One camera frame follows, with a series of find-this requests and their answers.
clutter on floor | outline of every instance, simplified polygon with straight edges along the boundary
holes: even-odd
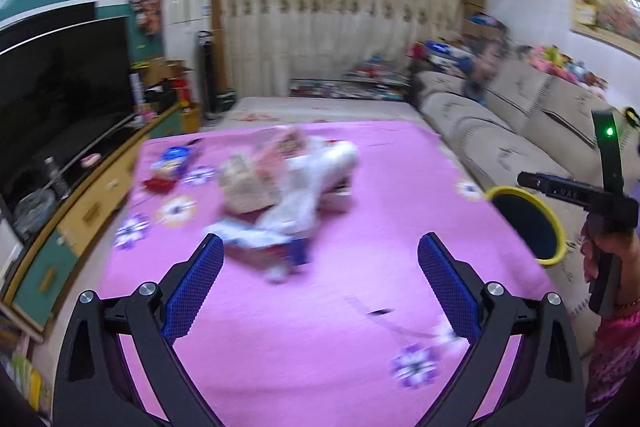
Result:
[[[382,57],[374,55],[340,78],[293,78],[289,96],[402,102],[407,98],[409,81],[393,69]]]
[[[296,126],[260,136],[250,153],[234,154],[220,166],[218,183],[236,217],[262,213],[252,225],[225,217],[205,231],[219,235],[226,247],[240,248],[244,259],[257,259],[270,282],[283,282],[308,262],[306,240],[318,227],[319,210],[350,207],[358,150],[351,142],[307,136]]]

poster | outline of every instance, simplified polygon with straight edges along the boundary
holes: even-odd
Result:
[[[573,31],[640,57],[640,0],[573,0]]]

bottle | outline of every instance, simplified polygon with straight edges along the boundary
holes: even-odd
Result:
[[[65,179],[62,177],[62,174],[60,174],[60,169],[56,165],[53,156],[44,160],[44,165],[47,168],[47,175],[49,176],[53,190],[55,190],[61,200],[65,200],[69,196],[69,185],[66,184]]]

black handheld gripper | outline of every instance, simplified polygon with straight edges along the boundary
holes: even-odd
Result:
[[[638,226],[638,202],[624,195],[622,162],[618,131],[611,110],[592,111],[600,158],[602,160],[602,188],[552,176],[521,172],[518,183],[533,188],[556,200],[578,204],[589,214],[589,237],[602,232],[626,232]],[[603,252],[593,243],[594,259],[598,263],[598,277],[591,282],[589,308],[602,317],[611,317],[620,288],[622,263],[612,253]]]

beige sofa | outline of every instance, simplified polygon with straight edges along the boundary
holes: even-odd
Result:
[[[478,184],[517,186],[521,171],[546,172],[602,185],[600,154],[591,110],[608,104],[588,90],[506,60],[488,86],[486,107],[460,96],[462,80],[441,73],[418,74],[420,111],[442,136]],[[625,189],[640,178],[638,133],[616,111]],[[577,238],[586,214],[578,207],[545,198],[558,214],[568,239],[568,254],[548,270],[567,308],[582,354],[593,346],[596,315],[586,307],[588,286],[582,276]]]

